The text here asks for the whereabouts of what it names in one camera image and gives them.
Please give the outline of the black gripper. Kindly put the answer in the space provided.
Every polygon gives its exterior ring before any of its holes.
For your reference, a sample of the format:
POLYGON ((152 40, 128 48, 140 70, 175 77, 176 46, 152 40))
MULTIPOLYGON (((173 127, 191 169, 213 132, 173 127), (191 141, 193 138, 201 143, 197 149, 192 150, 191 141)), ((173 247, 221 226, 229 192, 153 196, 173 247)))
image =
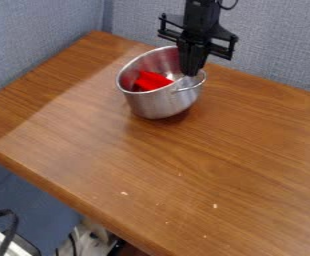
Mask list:
POLYGON ((197 74, 208 55, 229 60, 237 36, 219 22, 220 13, 236 6, 223 5, 223 0, 185 0, 184 12, 159 16, 159 36, 176 43, 181 73, 197 74))

